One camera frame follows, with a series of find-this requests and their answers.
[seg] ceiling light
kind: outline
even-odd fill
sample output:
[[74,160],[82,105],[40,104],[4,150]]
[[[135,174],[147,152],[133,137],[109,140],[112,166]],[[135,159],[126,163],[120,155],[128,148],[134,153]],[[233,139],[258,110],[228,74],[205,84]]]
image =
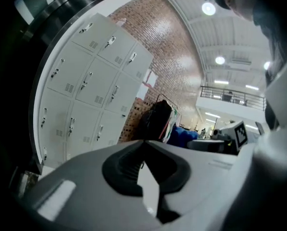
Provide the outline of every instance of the ceiling light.
[[270,62],[265,62],[264,69],[267,70],[269,68]]
[[207,121],[210,121],[210,122],[213,122],[213,123],[216,123],[215,121],[213,121],[213,120],[210,120],[210,119],[206,119]]
[[222,56],[217,56],[216,59],[215,59],[215,62],[216,62],[217,64],[219,64],[219,65],[222,65],[222,64],[225,63],[225,59],[224,59],[224,57],[222,57]]
[[202,5],[202,11],[203,11],[203,13],[205,13],[207,15],[213,15],[213,14],[216,13],[216,8],[215,8],[215,6],[212,3],[205,2]]
[[254,89],[254,90],[259,90],[258,87],[253,87],[253,86],[249,86],[249,85],[246,85],[247,88],[250,88],[250,89]]
[[258,128],[253,127],[253,126],[250,126],[250,125],[246,125],[246,127],[248,127],[248,128],[252,128],[252,129],[255,129],[255,130],[259,130]]
[[214,81],[216,84],[225,84],[225,85],[228,85],[229,82],[228,81],[222,81],[222,80],[215,80]]
[[205,114],[208,115],[208,116],[214,116],[214,117],[216,117],[216,118],[220,118],[220,116],[214,115],[214,114],[211,114],[211,113],[208,113],[208,112],[205,112]]

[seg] curved brick wall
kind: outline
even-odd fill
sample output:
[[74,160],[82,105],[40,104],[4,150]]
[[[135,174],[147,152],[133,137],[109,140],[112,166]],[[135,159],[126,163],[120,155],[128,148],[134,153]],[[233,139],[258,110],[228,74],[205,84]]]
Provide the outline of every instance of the curved brick wall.
[[167,0],[133,0],[110,18],[115,22],[126,18],[123,28],[154,55],[150,69],[158,75],[145,99],[134,101],[120,142],[131,140],[142,114],[151,108],[159,93],[178,105],[181,123],[194,129],[198,121],[195,104],[203,73],[196,47],[175,9]]

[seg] hanging clothes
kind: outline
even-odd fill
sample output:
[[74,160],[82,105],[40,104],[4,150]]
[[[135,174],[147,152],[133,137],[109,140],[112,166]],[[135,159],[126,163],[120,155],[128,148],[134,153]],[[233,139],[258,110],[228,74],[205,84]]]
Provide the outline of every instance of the hanging clothes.
[[132,139],[162,141],[165,136],[163,131],[168,125],[171,112],[172,108],[166,100],[154,104],[143,114]]
[[172,112],[170,114],[170,118],[169,118],[169,121],[168,121],[168,126],[166,128],[165,136],[164,136],[164,138],[162,140],[164,143],[167,143],[168,140],[170,139],[170,135],[171,135],[172,129],[174,127],[174,124],[177,121],[177,110],[174,107],[172,107],[172,106],[171,106],[171,108],[172,108]]
[[196,131],[188,131],[174,125],[168,144],[187,148],[187,143],[198,138]]

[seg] ceiling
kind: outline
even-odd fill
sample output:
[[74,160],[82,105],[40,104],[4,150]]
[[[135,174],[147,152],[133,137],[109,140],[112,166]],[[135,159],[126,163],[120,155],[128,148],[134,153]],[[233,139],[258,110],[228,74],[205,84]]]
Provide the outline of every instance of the ceiling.
[[[268,40],[261,29],[215,4],[216,13],[205,15],[204,0],[169,0],[184,20],[198,48],[205,74],[204,85],[259,95],[265,90],[264,63],[271,59]],[[217,56],[225,63],[218,65]],[[215,80],[229,85],[214,84]],[[259,91],[245,88],[258,87]]]

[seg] locker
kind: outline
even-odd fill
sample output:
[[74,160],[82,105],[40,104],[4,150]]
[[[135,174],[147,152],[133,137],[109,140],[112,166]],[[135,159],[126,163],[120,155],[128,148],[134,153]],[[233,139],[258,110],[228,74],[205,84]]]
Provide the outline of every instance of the locker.
[[109,37],[98,55],[113,65],[121,67],[134,44],[135,40],[119,28]]
[[79,87],[76,99],[102,108],[117,72],[113,67],[95,58]]
[[92,135],[99,117],[99,110],[75,102],[66,133],[66,158],[91,151]]
[[137,46],[129,53],[124,63],[123,71],[131,75],[133,78],[142,81],[149,65],[153,60],[153,55],[149,53],[143,46]]
[[73,43],[67,44],[55,62],[48,88],[72,97],[78,81],[93,57]]
[[96,14],[76,33],[72,41],[91,52],[98,52],[105,40],[116,30],[108,18]]
[[105,109],[127,115],[139,87],[140,83],[121,73],[111,89]]
[[126,117],[104,111],[94,136],[93,151],[117,144]]
[[67,113],[71,101],[47,90],[43,94],[39,114],[39,141],[41,150],[47,151],[44,164],[58,167],[64,162],[63,138]]

